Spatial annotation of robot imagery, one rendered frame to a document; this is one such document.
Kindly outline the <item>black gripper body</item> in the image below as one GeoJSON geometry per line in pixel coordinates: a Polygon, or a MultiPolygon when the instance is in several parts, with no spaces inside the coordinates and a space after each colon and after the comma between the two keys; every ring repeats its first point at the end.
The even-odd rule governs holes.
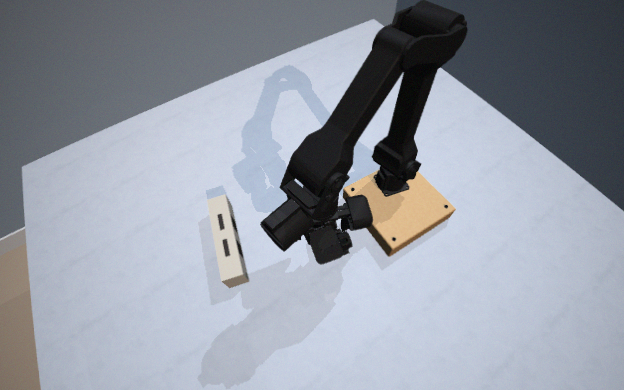
{"type": "Polygon", "coordinates": [[[353,223],[353,229],[368,228],[373,223],[373,215],[368,203],[368,199],[362,195],[356,195],[345,198],[346,205],[338,206],[336,211],[329,217],[313,219],[314,226],[312,228],[319,228],[327,221],[334,221],[336,228],[336,220],[342,218],[349,218],[353,223]],[[341,211],[340,211],[341,210],[341,211]]]}

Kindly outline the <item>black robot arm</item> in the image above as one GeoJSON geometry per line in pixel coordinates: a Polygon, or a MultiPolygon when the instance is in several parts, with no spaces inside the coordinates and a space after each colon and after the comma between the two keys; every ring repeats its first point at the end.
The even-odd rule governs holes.
{"type": "Polygon", "coordinates": [[[354,147],[402,74],[387,136],[374,146],[372,158],[380,165],[374,179],[384,196],[409,189],[406,181],[421,166],[414,136],[434,77],[464,42],[466,25],[463,14],[421,0],[396,12],[393,22],[379,30],[327,122],[292,154],[280,185],[287,200],[260,223],[283,252],[304,235],[320,265],[349,254],[353,245],[347,231],[334,221],[312,228],[313,219],[336,211],[354,147]]]}

